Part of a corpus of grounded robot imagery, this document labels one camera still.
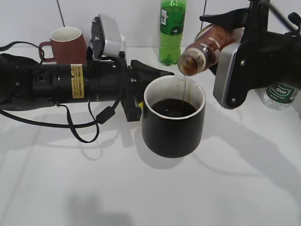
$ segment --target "tile grout line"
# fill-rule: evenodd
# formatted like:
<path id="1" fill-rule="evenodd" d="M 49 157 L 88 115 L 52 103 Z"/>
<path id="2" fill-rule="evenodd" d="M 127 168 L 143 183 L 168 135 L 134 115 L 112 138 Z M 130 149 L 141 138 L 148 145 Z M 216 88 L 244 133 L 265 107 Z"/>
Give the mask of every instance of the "tile grout line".
<path id="1" fill-rule="evenodd" d="M 206 8 L 207 8 L 207 0 L 205 0 L 203 16 L 204 16 L 205 13 L 206 13 Z"/>
<path id="2" fill-rule="evenodd" d="M 61 16 L 61 20 L 62 20 L 63 26 L 65 27 L 65 22 L 64 22 L 63 15 L 62 15 L 62 11 L 61 11 L 59 0 L 56 0 L 56 3 L 57 3 L 58 11 L 59 11 L 60 16 Z"/>

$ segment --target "black mug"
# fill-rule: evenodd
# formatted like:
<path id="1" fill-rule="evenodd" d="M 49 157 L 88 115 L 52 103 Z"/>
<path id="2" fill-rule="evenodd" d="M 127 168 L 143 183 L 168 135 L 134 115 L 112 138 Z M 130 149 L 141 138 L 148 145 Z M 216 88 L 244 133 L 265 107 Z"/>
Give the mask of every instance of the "black mug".
<path id="1" fill-rule="evenodd" d="M 188 116 L 167 117 L 152 109 L 159 101 L 182 100 L 183 97 L 196 109 Z M 144 92 L 143 103 L 142 137 L 147 147 L 167 158 L 181 158 L 192 153 L 201 141 L 205 103 L 205 92 L 189 78 L 185 82 L 184 77 L 169 75 L 151 82 Z"/>

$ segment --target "black cable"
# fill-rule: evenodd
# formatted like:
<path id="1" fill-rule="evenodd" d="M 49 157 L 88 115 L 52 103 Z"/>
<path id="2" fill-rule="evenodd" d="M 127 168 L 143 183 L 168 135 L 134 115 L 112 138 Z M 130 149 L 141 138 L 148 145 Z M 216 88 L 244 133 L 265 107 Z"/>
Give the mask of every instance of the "black cable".
<path id="1" fill-rule="evenodd" d="M 43 61 L 44 61 L 44 57 L 45 57 L 45 52 L 44 52 L 44 50 L 43 50 L 42 48 L 40 48 L 39 46 L 37 46 L 37 45 L 35 45 L 35 44 L 32 44 L 32 43 L 30 43 L 30 42 L 27 42 L 27 41 L 14 41 L 14 42 L 11 42 L 10 44 L 8 44 L 8 45 L 6 45 L 6 46 L 0 47 L 0 52 L 9 50 L 10 48 L 12 48 L 12 47 L 13 47 L 14 45 L 16 45 L 16 44 L 28 44 L 28 45 L 31 45 L 31 46 L 34 46 L 34 47 L 38 48 L 38 49 L 42 52 L 42 59 L 41 59 L 41 61 L 39 62 L 39 64 L 38 64 L 37 66 L 31 67 L 31 68 L 32 68 L 32 69 L 34 69 L 34 68 L 39 68 L 39 67 L 42 65 L 42 63 L 43 63 Z"/>
<path id="2" fill-rule="evenodd" d="M 296 29 L 287 21 L 287 19 L 274 7 L 271 3 L 267 2 L 266 0 L 261 0 L 259 2 L 259 6 L 261 5 L 261 14 L 262 14 L 262 7 L 268 7 L 273 14 L 284 24 L 284 26 L 290 30 L 291 32 L 295 32 Z M 301 34 L 295 34 L 298 38 L 301 38 Z"/>
<path id="3" fill-rule="evenodd" d="M 70 129 L 69 125 L 54 124 L 54 123 L 39 122 L 39 121 L 32 121 L 32 120 L 20 118 L 18 116 L 13 115 L 13 114 L 7 113 L 7 112 L 5 112 L 3 110 L 0 110 L 0 114 L 3 115 L 3 116 L 5 116 L 5 117 L 8 117 L 10 119 L 13 119 L 15 121 L 23 122 L 23 123 L 34 125 L 34 126 L 43 126 L 43 127 L 51 127 L 51 128 Z M 87 128 L 87 127 L 90 127 L 90 126 L 94 126 L 96 123 L 97 122 L 92 121 L 92 122 L 89 122 L 89 123 L 79 124 L 79 125 L 73 125 L 73 126 L 76 129 L 80 129 L 80 128 Z"/>
<path id="4" fill-rule="evenodd" d="M 60 13 L 60 16 L 61 16 L 61 20 L 62 20 L 62 23 L 63 23 L 63 27 L 65 27 L 65 22 L 64 22 L 64 18 L 63 18 L 63 14 L 62 14 L 62 10 L 61 10 L 61 7 L 60 7 L 60 3 L 58 0 L 56 0 L 56 3 L 57 3 L 57 7 L 58 7 L 58 11 Z"/>
<path id="5" fill-rule="evenodd" d="M 95 124 L 96 125 L 96 135 L 95 135 L 95 137 L 92 140 L 90 140 L 90 141 L 86 141 L 86 140 L 82 139 L 79 136 L 79 134 L 77 133 L 76 128 L 74 127 L 74 124 L 73 124 L 73 121 L 72 121 L 72 118 L 71 118 L 71 114 L 70 114 L 69 108 L 66 105 L 59 105 L 59 106 L 62 106 L 62 107 L 66 108 L 66 110 L 67 110 L 67 121 L 68 121 L 68 124 L 70 126 L 70 130 L 71 130 L 72 134 L 75 136 L 75 138 L 77 140 L 79 140 L 80 142 L 85 143 L 85 144 L 89 144 L 89 143 L 92 143 L 92 142 L 96 141 L 96 139 L 99 136 L 99 126 L 98 126 L 98 123 Z M 88 97 L 88 110 L 89 110 L 89 113 L 92 116 L 93 120 L 96 122 L 96 119 L 93 116 L 92 111 L 91 111 L 90 97 Z"/>
<path id="6" fill-rule="evenodd" d="M 204 10 L 203 10 L 203 16 L 205 15 L 206 13 L 206 8 L 207 8 L 207 0 L 205 0 L 205 4 L 204 4 Z"/>
<path id="7" fill-rule="evenodd" d="M 43 60 L 44 60 L 44 57 L 45 57 L 45 52 L 44 52 L 44 50 L 42 50 L 40 47 L 38 47 L 38 46 L 36 46 L 36 45 L 34 45 L 34 44 L 30 43 L 30 42 L 25 42 L 25 41 L 14 41 L 14 42 L 12 42 L 12 43 L 10 43 L 10 44 L 4 46 L 4 47 L 0 47 L 0 51 L 6 51 L 6 50 L 10 49 L 13 45 L 16 45 L 16 44 L 19 44 L 19 43 L 32 45 L 32 46 L 38 48 L 38 49 L 42 52 L 42 59 L 41 59 L 40 63 L 39 63 L 38 65 L 36 65 L 36 66 L 31 66 L 31 67 L 29 67 L 28 70 L 32 70 L 32 69 L 35 69 L 35 68 L 39 68 L 39 67 L 42 65 L 42 63 L 43 63 Z M 103 57 L 102 60 L 112 60 L 112 61 L 113 61 L 114 58 L 112 58 L 112 57 Z M 89 66 L 89 68 L 88 68 L 87 73 L 90 73 L 90 69 L 91 69 L 91 67 L 92 67 L 92 64 L 93 64 L 93 61 L 91 62 L 90 66 Z M 113 104 L 113 106 L 112 106 L 112 107 L 108 107 L 108 108 L 111 109 L 110 112 L 113 112 L 112 116 L 113 116 L 114 113 L 115 113 L 114 110 L 116 109 L 116 107 L 118 106 L 119 102 L 120 102 L 121 99 L 122 99 L 123 89 L 124 89 L 124 76 L 123 76 L 122 71 L 120 71 L 120 88 L 119 88 L 119 93 L 118 93 L 118 96 L 117 96 L 117 98 L 116 98 L 115 103 Z M 51 128 L 61 128 L 61 129 L 70 129 L 70 130 L 72 131 L 73 135 L 74 135 L 79 141 L 81 141 L 81 142 L 83 142 L 83 143 L 92 143 L 92 142 L 94 142 L 94 141 L 98 138 L 98 136 L 99 136 L 99 126 L 98 126 L 98 123 L 101 123 L 101 124 L 102 124 L 103 122 L 97 122 L 96 119 L 95 119 L 95 117 L 93 116 L 92 111 L 91 111 L 91 101 L 90 101 L 90 97 L 89 97 L 89 99 L 88 99 L 88 110 L 89 110 L 90 115 L 91 115 L 92 118 L 93 118 L 93 121 L 92 121 L 92 122 L 89 122 L 89 123 L 74 125 L 73 122 L 72 122 L 71 114 L 70 114 L 70 111 L 69 111 L 68 107 L 65 106 L 65 105 L 61 105 L 61 104 L 59 104 L 59 103 L 58 103 L 57 105 L 58 105 L 58 106 L 63 106 L 63 107 L 66 108 L 66 110 L 67 110 L 67 121 L 68 121 L 68 125 L 65 125 L 65 124 L 55 124 L 55 123 L 46 123 L 46 122 L 39 122 L 39 121 L 32 121 L 32 120 L 28 120 L 28 119 L 24 119 L 24 118 L 20 118 L 20 117 L 18 117 L 18 116 L 12 115 L 12 114 L 10 114 L 10 113 L 8 113 L 8 112 L 5 112 L 5 111 L 3 111 L 3 110 L 1 110 L 1 109 L 0 109 L 0 115 L 3 115 L 3 116 L 5 116 L 5 117 L 8 117 L 8 118 L 13 119 L 13 120 L 15 120 L 15 121 L 19 121 L 19 122 L 26 123 L 26 124 L 30 124 L 30 125 L 43 126 L 43 127 L 51 127 Z M 109 118 L 104 118 L 104 119 L 102 119 L 102 118 L 100 117 L 100 120 L 106 122 L 106 120 L 108 120 Z M 78 133 L 77 133 L 77 131 L 76 131 L 76 129 L 87 128 L 87 127 L 94 126 L 94 125 L 96 125 L 96 130 L 97 130 L 97 131 L 96 131 L 96 136 L 95 136 L 91 141 L 83 140 L 83 139 L 78 135 Z"/>
<path id="8" fill-rule="evenodd" d="M 120 88 L 119 88 L 119 93 L 118 93 L 118 96 L 115 100 L 115 103 L 113 104 L 112 108 L 113 110 L 116 109 L 116 107 L 118 106 L 119 102 L 121 101 L 122 99 L 122 94 L 123 94 L 123 88 L 124 88 L 124 76 L 123 74 L 120 72 Z"/>

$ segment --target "brown mug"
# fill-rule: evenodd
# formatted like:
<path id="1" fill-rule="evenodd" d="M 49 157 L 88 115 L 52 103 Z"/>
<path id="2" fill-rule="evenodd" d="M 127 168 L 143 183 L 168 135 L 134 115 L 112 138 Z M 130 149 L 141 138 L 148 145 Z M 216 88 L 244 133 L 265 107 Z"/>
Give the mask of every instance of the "brown mug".
<path id="1" fill-rule="evenodd" d="M 50 41 L 42 42 L 39 47 L 51 46 L 53 58 L 45 58 L 44 62 L 57 64 L 86 64 L 87 44 L 80 29 L 75 27 L 62 27 L 50 34 Z"/>

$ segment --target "green bottle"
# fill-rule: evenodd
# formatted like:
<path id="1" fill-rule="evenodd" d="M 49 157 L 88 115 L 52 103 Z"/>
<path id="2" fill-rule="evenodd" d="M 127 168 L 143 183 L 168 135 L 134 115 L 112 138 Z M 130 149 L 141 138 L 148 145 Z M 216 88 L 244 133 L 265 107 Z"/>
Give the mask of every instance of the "green bottle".
<path id="1" fill-rule="evenodd" d="M 177 64 L 181 55 L 186 0 L 162 0 L 160 62 L 169 66 Z"/>

